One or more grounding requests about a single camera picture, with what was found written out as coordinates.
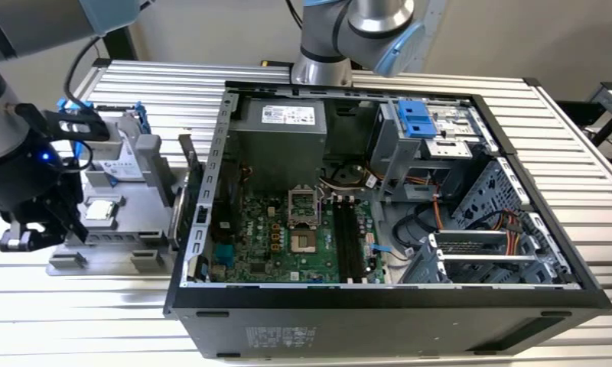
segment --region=metal work surface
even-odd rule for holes
[[[206,158],[224,80],[287,83],[285,68],[198,67],[113,62],[80,88],[96,104],[142,101],[162,153],[184,164],[178,134]],[[543,89],[521,79],[405,74],[387,80],[356,73],[361,88],[480,94],[513,142],[559,221],[612,300],[612,169],[565,120]],[[5,229],[0,222],[0,234]],[[0,363],[150,365],[200,362],[193,342],[161,315],[168,277],[45,274],[50,249],[0,253]],[[469,359],[296,359],[209,361],[244,365],[509,365],[612,367],[612,313],[515,357]]]

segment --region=label sticker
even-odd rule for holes
[[[373,174],[369,175],[365,181],[365,186],[369,187],[371,189],[375,188],[376,186],[376,176]]]
[[[265,106],[261,123],[315,125],[315,107]]]
[[[142,178],[141,168],[133,155],[132,146],[126,134],[120,131],[122,138],[122,150],[117,161],[96,161],[101,165],[102,170],[118,180],[136,180]]]
[[[316,327],[246,327],[250,348],[311,348]]]

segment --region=black cable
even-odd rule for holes
[[[100,52],[100,47],[97,47],[97,44],[93,45],[93,48],[94,48],[94,52],[97,53],[97,58],[101,59],[102,53]]]
[[[299,29],[301,29],[303,20],[301,20],[301,17],[299,16],[297,10],[295,10],[293,2],[291,2],[291,0],[285,0],[285,4],[288,6],[289,14],[293,17],[295,23],[297,24]]]
[[[74,172],[81,172],[82,170],[85,170],[86,168],[92,167],[93,166],[93,149],[89,147],[89,145],[85,143],[85,141],[81,141],[81,140],[70,140],[70,143],[78,143],[84,146],[85,150],[89,151],[89,161],[85,162],[85,164],[82,166],[80,166],[78,168],[76,169],[72,169],[72,170],[66,170],[65,172],[66,173],[74,173]]]
[[[154,3],[156,0],[149,0],[146,2],[142,3],[141,5],[141,11],[144,11],[153,3]]]
[[[68,71],[68,75],[65,78],[65,83],[62,84],[62,92],[65,93],[65,96],[68,99],[86,112],[94,113],[90,108],[81,102],[81,100],[74,97],[74,94],[70,92],[70,83],[72,83],[72,77],[74,76],[74,72],[77,70],[77,67],[80,66],[80,61],[84,58],[86,52],[89,52],[90,48],[94,46],[97,41],[101,40],[101,37],[93,37],[90,38],[90,41],[86,43],[84,48],[81,49],[80,53],[77,54],[74,61],[72,61],[70,69]]]
[[[501,213],[507,213],[507,212],[504,212],[503,210],[495,210],[493,212],[485,214],[484,216],[481,216],[477,220],[475,220],[475,221],[465,227],[465,230],[476,229],[476,228],[479,227],[479,225],[481,225],[481,224],[484,223],[485,220],[488,220],[488,219],[492,218],[495,215],[501,214]]]
[[[384,252],[384,254],[389,254],[389,255],[393,256],[395,259],[399,260],[399,261],[408,261],[407,258],[400,258],[400,257],[399,257],[395,253],[392,253],[392,252]]]
[[[428,209],[431,209],[432,207],[432,203],[421,203],[419,204],[416,207],[415,207],[415,211],[411,215],[407,215],[404,216],[400,220],[397,220],[397,222],[395,223],[393,227],[392,227],[392,237],[395,238],[395,241],[397,241],[399,245],[404,246],[404,247],[411,247],[413,248],[415,250],[419,249],[420,247],[420,244],[419,243],[411,243],[411,242],[407,242],[401,239],[401,237],[399,237],[399,228],[401,226],[404,226],[411,220],[415,221],[415,223],[419,225],[419,227],[428,233],[432,233],[436,231],[436,227],[431,226],[429,224],[427,224],[420,218],[419,218],[419,215],[425,212]]]
[[[70,140],[69,141],[70,143],[77,143],[77,144],[81,144],[84,146],[84,148],[86,149],[86,151],[89,152],[89,160],[86,161],[86,163],[77,167],[77,168],[66,168],[66,166],[64,165],[62,166],[62,169],[58,169],[57,166],[54,166],[53,164],[49,164],[49,166],[60,173],[62,174],[76,174],[78,172],[81,172],[82,170],[85,170],[86,168],[92,167],[94,168],[93,166],[93,149],[89,147],[89,145],[85,143],[85,141],[81,141],[81,140]]]

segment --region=ram slot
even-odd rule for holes
[[[359,242],[359,225],[353,202],[333,203],[333,232],[336,236],[337,267],[340,282],[360,283],[363,273],[363,250]]]

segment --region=black computer chassis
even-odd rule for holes
[[[469,100],[581,289],[180,287],[182,261],[177,261],[164,313],[178,318],[204,357],[513,355],[612,309],[481,96],[242,82],[226,82],[225,95],[285,98],[276,95],[285,88],[297,98],[325,98],[336,90],[379,101],[395,96]],[[218,121],[234,114],[236,106],[224,98]],[[178,259],[185,246],[182,243]]]

